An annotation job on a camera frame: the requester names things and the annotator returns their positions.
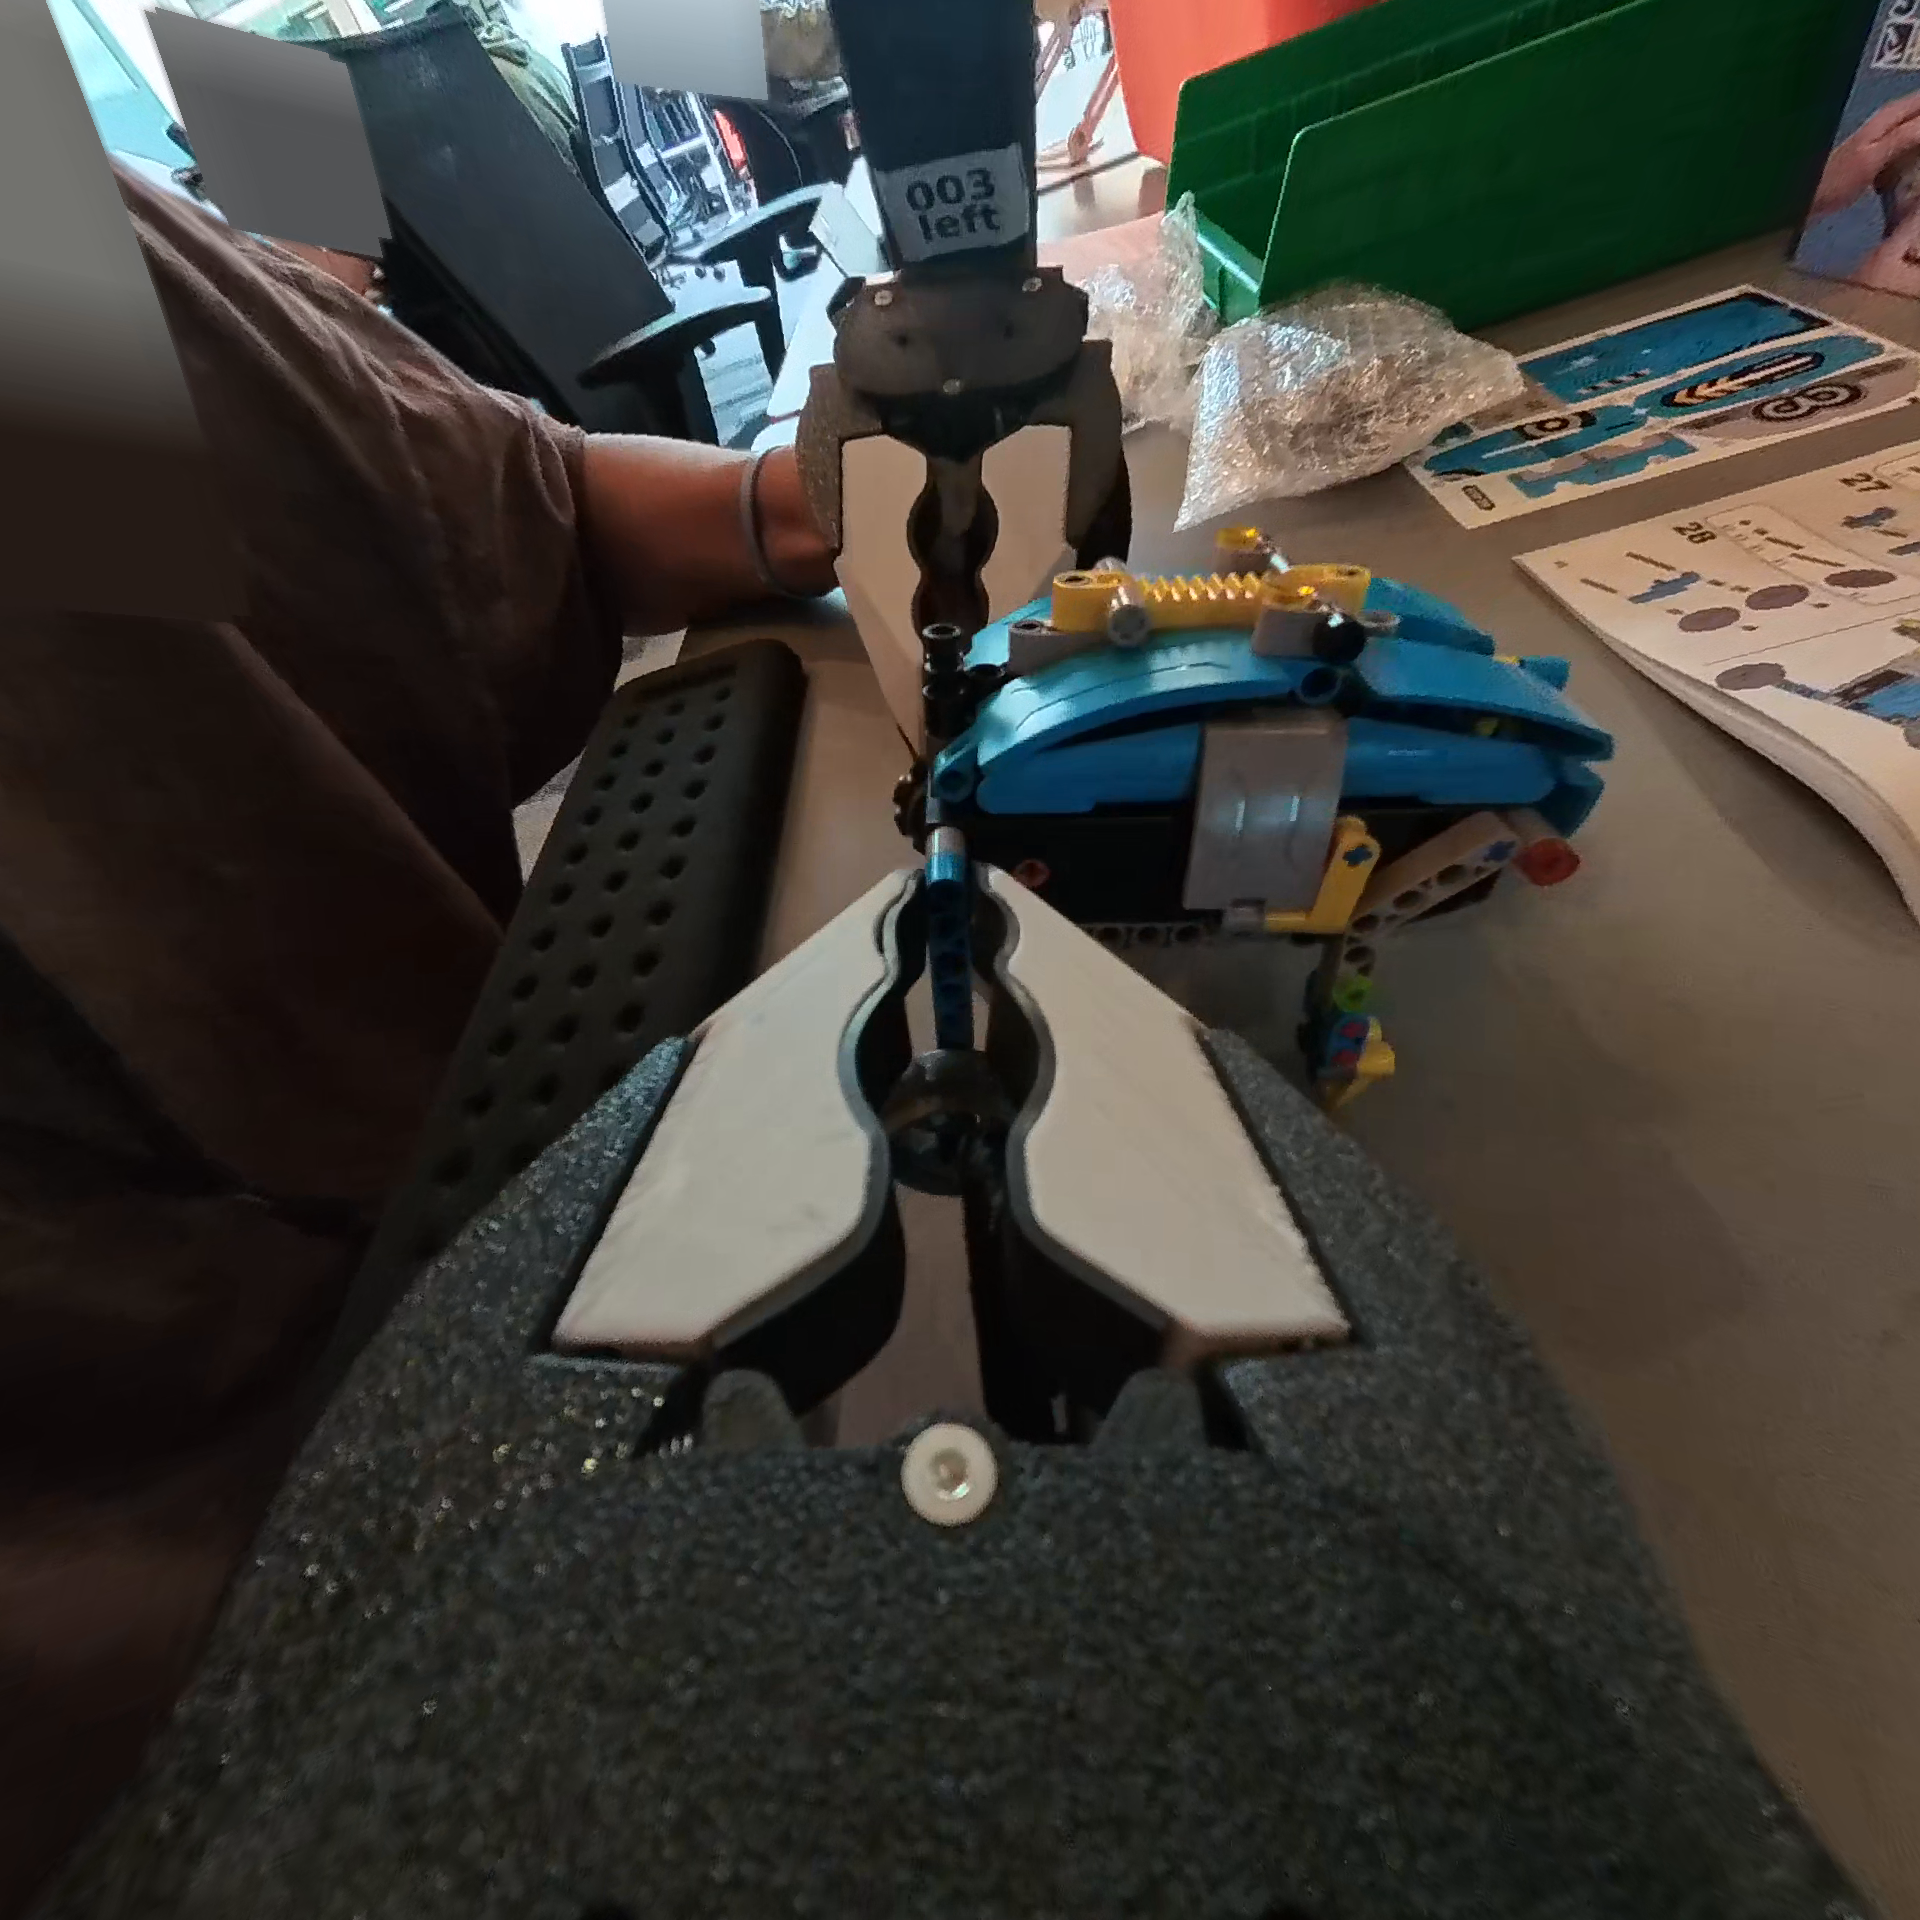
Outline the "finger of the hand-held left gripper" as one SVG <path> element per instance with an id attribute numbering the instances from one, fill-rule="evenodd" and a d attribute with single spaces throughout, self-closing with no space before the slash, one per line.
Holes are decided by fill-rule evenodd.
<path id="1" fill-rule="evenodd" d="M 953 625 L 977 635 L 1065 570 L 1072 433 L 1032 424 L 953 459 Z"/>
<path id="2" fill-rule="evenodd" d="M 908 529 L 928 488 L 921 454 L 896 440 L 856 440 L 841 449 L 844 543 L 840 590 L 908 751 L 927 751 L 923 642 L 916 622 L 921 560 Z"/>

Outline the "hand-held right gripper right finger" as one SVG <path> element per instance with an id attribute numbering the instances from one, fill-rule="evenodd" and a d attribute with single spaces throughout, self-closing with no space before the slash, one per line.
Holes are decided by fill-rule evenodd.
<path id="1" fill-rule="evenodd" d="M 1165 1369 L 1349 1342 L 1202 1027 L 1019 881 L 977 879 L 1003 921 L 994 982 L 1039 1050 L 1008 1198 L 1067 1296 L 1115 1309 Z"/>

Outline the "blue brick-built toy model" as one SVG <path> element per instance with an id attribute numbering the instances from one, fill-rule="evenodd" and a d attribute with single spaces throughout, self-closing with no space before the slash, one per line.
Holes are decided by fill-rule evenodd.
<path id="1" fill-rule="evenodd" d="M 1285 563 L 1257 529 L 1202 573 L 1072 567 L 921 650 L 900 834 L 960 831 L 1112 944 L 1317 949 L 1298 1050 L 1328 1113 L 1397 1069 L 1381 949 L 1507 875 L 1570 881 L 1616 751 L 1567 659 L 1367 567 Z"/>

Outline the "blue beam with grey wheel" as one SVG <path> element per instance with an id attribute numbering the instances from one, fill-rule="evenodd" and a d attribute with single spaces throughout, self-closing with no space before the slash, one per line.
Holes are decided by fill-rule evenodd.
<path id="1" fill-rule="evenodd" d="M 1002 1072 L 977 1042 L 977 875 L 960 829 L 928 829 L 920 898 L 932 1048 L 900 1070 L 883 1099 L 881 1125 L 903 1186 L 965 1197 L 994 1174 L 1016 1110 Z"/>

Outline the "person's left forearm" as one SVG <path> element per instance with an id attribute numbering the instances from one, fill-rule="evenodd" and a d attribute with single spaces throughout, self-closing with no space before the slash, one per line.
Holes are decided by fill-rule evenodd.
<path id="1" fill-rule="evenodd" d="M 773 598 L 739 534 L 749 455 L 675 440 L 583 440 L 583 560 L 627 638 L 659 638 Z"/>

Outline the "person's left hand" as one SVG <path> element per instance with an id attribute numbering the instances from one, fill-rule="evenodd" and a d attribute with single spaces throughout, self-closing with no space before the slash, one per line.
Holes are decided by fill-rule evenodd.
<path id="1" fill-rule="evenodd" d="M 793 598 L 827 598 L 837 587 L 837 554 L 811 510 L 793 446 L 768 449 L 759 457 L 756 515 L 778 587 Z"/>

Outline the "grey wristband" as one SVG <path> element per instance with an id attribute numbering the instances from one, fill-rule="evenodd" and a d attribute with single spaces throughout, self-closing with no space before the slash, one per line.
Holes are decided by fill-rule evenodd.
<path id="1" fill-rule="evenodd" d="M 752 574 L 754 574 L 759 587 L 765 590 L 768 598 L 796 598 L 784 586 L 784 581 L 779 578 L 779 573 L 778 573 L 778 567 L 776 567 L 776 563 L 768 554 L 765 536 L 764 536 L 764 526 L 762 526 L 759 486 L 762 486 L 762 471 L 764 471 L 764 467 L 765 467 L 765 463 L 771 459 L 773 454 L 776 454 L 773 449 L 762 449 L 762 451 L 752 454 L 749 459 L 744 465 L 744 470 L 739 474 L 739 488 L 736 488 L 739 534 L 741 534 L 741 543 L 744 543 L 744 549 L 748 554 L 748 560 L 752 565 Z"/>

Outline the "small bubble wrap bag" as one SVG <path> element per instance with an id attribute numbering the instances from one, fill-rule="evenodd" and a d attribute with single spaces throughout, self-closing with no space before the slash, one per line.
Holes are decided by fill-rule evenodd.
<path id="1" fill-rule="evenodd" d="M 1195 379 L 1216 335 L 1194 195 L 1159 218 L 1149 242 L 1082 279 L 1088 336 L 1112 343 L 1127 427 L 1194 427 Z"/>

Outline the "orange plastic bin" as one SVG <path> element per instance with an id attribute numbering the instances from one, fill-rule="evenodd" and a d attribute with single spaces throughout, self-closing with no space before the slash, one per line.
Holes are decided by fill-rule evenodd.
<path id="1" fill-rule="evenodd" d="M 1140 155 L 1171 163 L 1181 87 L 1370 3 L 1108 3 L 1113 56 Z"/>

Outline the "black office chair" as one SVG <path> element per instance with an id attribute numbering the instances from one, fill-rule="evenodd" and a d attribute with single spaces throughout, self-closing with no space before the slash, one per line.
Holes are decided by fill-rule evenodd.
<path id="1" fill-rule="evenodd" d="M 338 40 L 327 57 L 346 71 L 369 138 L 401 325 L 568 425 L 721 441 L 698 355 L 741 328 L 768 346 L 773 290 L 746 285 L 675 306 L 460 9 Z"/>

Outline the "green plastic bin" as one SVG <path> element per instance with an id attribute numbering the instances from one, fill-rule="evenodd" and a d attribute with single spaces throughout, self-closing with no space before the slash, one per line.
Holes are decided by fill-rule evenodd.
<path id="1" fill-rule="evenodd" d="M 1867 3 L 1389 3 L 1181 87 L 1165 207 L 1247 320 L 1333 282 L 1480 330 L 1793 224 Z"/>

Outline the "person's brown shirt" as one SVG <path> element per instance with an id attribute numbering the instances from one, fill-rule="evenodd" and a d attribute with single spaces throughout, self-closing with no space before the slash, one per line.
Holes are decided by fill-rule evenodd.
<path id="1" fill-rule="evenodd" d="M 185 1682 L 619 651 L 579 430 L 117 185 L 247 609 L 5 617 L 5 1915 Z"/>

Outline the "blue sticker sheet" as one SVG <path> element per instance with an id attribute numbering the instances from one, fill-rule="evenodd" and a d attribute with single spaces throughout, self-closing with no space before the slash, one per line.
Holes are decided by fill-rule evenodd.
<path id="1" fill-rule="evenodd" d="M 1916 351 L 1740 285 L 1529 352 L 1522 395 L 1404 465 L 1458 526 L 1493 526 L 1916 402 Z"/>

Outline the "open instruction booklet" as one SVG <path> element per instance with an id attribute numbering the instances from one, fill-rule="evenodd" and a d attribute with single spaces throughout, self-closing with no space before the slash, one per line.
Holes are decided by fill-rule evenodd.
<path id="1" fill-rule="evenodd" d="M 1828 802 L 1919 912 L 1919 445 L 1517 555 L 1676 703 Z"/>

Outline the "blue toy robot kit box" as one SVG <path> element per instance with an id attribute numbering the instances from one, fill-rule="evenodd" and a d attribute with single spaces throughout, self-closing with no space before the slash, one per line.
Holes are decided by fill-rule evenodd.
<path id="1" fill-rule="evenodd" d="M 1864 35 L 1791 264 L 1919 301 L 1919 6 L 1880 3 Z"/>

